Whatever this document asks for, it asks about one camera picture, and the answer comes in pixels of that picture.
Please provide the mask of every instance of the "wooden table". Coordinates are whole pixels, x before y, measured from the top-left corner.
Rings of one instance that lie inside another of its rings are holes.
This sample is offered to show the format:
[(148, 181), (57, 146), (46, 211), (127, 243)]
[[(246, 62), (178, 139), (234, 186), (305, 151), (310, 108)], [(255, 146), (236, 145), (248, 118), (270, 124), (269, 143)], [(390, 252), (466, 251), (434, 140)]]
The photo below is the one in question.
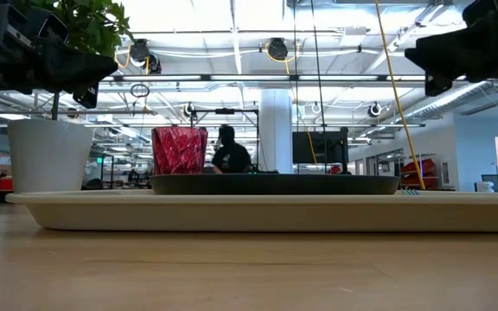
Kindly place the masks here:
[(0, 310), (498, 310), (498, 235), (57, 232), (0, 206)]

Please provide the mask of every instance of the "black tray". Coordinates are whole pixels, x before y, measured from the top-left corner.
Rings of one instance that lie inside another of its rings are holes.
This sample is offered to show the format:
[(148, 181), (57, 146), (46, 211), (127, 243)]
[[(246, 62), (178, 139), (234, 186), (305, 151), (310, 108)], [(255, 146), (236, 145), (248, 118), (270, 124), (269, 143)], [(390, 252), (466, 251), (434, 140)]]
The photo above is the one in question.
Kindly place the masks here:
[(155, 194), (394, 194), (399, 177), (366, 175), (156, 175)]

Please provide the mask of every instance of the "ceiling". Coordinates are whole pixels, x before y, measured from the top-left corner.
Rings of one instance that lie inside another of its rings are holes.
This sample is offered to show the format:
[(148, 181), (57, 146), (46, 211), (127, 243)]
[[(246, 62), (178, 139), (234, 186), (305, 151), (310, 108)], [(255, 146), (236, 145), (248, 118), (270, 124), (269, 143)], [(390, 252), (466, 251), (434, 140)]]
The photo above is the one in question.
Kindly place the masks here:
[[(404, 108), (410, 109), (425, 99), (423, 71), (403, 56), (405, 48), (427, 35), (442, 34), (465, 27), (461, 18), (469, 1), (455, 1), (455, 5), (428, 6), (427, 1), (386, 0), (380, 6), (381, 20), (386, 32), (393, 71), (398, 76), (415, 79), (401, 81), (398, 94)], [(201, 74), (314, 74), (361, 75), (389, 74), (376, 10), (371, 1), (315, 0), (314, 18), (310, 1), (298, 0), (124, 0), (126, 15), (130, 17), (131, 31), (137, 39), (147, 39), (150, 50), (163, 66), (163, 75)], [(293, 61), (272, 61), (265, 52), (271, 38), (283, 38)], [(131, 42), (123, 38), (117, 61), (126, 64)], [(115, 76), (145, 74), (144, 69), (130, 62), (114, 73)], [(242, 81), (168, 81), (145, 82), (150, 88), (146, 98), (135, 98), (131, 87), (136, 82), (105, 81), (100, 84), (97, 111), (110, 116), (111, 122), (132, 124), (132, 129), (149, 136), (149, 128), (136, 129), (135, 124), (185, 124), (182, 107), (192, 103), (196, 109), (221, 107), (258, 109), (264, 88), (291, 89), (293, 104), (302, 112), (299, 123), (320, 124), (321, 112), (313, 106), (322, 104), (328, 124), (376, 124), (394, 117), (396, 109), (384, 109), (377, 119), (367, 116), (367, 108), (377, 102), (384, 107), (394, 105), (393, 89), (389, 81), (365, 83), (325, 83), (319, 88), (316, 81), (299, 83), (266, 83)], [(18, 92), (0, 92), (0, 111), (49, 111), (52, 95), (36, 92), (23, 95)], [(146, 106), (150, 115), (130, 112)], [(61, 94), (60, 108), (85, 109), (74, 103), (72, 96)], [(67, 121), (96, 124), (97, 115), (81, 115)], [(252, 116), (209, 114), (202, 124), (244, 124), (241, 132), (255, 136)], [(105, 129), (97, 129), (101, 143), (117, 141)], [(360, 134), (362, 129), (352, 132)], [(386, 133), (393, 129), (383, 129)], [(210, 136), (217, 136), (211, 129)]]

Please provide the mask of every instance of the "metal frame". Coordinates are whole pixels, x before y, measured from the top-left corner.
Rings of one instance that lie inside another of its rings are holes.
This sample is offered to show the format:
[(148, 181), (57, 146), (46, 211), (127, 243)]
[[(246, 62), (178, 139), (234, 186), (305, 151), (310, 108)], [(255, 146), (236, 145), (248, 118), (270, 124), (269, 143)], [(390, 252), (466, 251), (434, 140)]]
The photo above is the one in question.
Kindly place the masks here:
[[(195, 121), (195, 116), (197, 112), (203, 113), (202, 116), (197, 118), (197, 122), (194, 123)], [(194, 125), (197, 125), (203, 118), (205, 118), (209, 113), (214, 113), (214, 114), (221, 114), (221, 115), (233, 115), (236, 112), (240, 112), (244, 116), (247, 117), (246, 112), (252, 112), (257, 116), (257, 123), (255, 124), (249, 117), (246, 119), (251, 122), (251, 124), (257, 128), (257, 168), (259, 167), (259, 146), (260, 146), (260, 116), (259, 116), (259, 109), (230, 109), (230, 108), (218, 108), (218, 109), (200, 109), (196, 110), (193, 109), (191, 113), (189, 114), (189, 126), (194, 127)]]

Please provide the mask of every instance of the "black screen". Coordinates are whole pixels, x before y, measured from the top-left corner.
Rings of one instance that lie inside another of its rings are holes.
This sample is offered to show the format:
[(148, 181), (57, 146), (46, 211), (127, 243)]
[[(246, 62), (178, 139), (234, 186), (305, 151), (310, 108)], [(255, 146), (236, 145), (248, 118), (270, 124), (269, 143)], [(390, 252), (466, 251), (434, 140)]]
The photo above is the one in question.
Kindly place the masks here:
[(327, 154), (328, 163), (342, 162), (342, 139), (347, 139), (347, 133), (331, 131), (326, 132), (324, 142), (323, 132), (293, 132), (293, 162), (311, 164), (315, 160), (310, 148), (310, 140), (315, 151), (316, 162), (324, 163), (324, 154)]

